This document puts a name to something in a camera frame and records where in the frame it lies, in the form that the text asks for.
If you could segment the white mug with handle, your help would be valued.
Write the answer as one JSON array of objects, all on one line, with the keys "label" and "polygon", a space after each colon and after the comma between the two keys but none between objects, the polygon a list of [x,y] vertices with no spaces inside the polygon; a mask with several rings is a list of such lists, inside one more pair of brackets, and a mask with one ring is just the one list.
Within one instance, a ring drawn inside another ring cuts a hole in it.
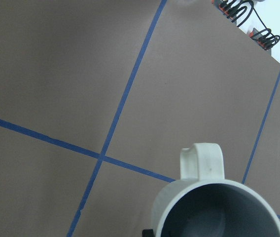
[{"label": "white mug with handle", "polygon": [[215,143],[195,143],[180,152],[180,178],[154,200],[155,237],[280,237],[280,220],[251,188],[225,178]]}]

